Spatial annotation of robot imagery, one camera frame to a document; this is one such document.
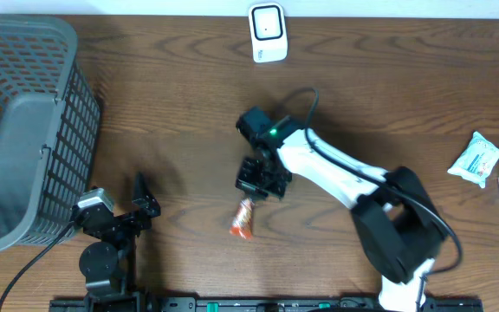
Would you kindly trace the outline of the red Top chocolate bar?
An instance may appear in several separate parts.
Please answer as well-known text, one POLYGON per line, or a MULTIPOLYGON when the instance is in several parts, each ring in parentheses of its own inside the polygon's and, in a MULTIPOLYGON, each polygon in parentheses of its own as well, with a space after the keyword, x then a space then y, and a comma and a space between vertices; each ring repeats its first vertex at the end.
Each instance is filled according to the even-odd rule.
POLYGON ((230 234, 243 239, 253 238, 252 219, 255 203, 251 198, 243 199, 230 226, 230 234))

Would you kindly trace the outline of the teal wet wipes pack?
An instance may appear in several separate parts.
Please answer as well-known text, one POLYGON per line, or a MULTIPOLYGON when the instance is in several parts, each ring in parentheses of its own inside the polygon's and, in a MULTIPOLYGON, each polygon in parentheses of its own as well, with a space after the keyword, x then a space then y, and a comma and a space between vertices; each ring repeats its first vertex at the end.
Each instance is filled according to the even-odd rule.
POLYGON ((459 176, 484 189, 486 187, 486 179, 491 174, 498 160, 499 148, 488 141, 478 131, 475 131, 472 134, 469 144, 447 170, 447 173, 459 176))

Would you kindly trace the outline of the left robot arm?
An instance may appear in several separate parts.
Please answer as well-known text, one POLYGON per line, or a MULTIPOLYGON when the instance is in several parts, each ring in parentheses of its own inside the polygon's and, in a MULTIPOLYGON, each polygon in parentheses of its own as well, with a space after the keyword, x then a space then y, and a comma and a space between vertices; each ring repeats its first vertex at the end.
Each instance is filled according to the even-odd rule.
POLYGON ((97 239, 79 260, 87 311, 154 311, 159 307, 152 295, 136 285, 136 238, 150 230, 152 219, 161 214, 140 172, 134 179, 132 203, 137 210, 116 216, 107 192, 93 188, 74 206, 74 226, 97 239))

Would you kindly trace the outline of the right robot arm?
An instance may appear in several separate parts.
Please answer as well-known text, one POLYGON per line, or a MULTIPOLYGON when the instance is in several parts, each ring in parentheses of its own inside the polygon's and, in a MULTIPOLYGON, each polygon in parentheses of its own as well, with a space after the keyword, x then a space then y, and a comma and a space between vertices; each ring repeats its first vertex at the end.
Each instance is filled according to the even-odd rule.
POLYGON ((281 199, 293 175, 318 185, 350 211, 366 257, 382 276, 379 305, 422 308, 425 279, 450 232, 413 171, 364 164, 299 121, 274 122, 258 107, 242 114, 236 128, 257 155, 243 160, 238 189, 252 200, 281 199))

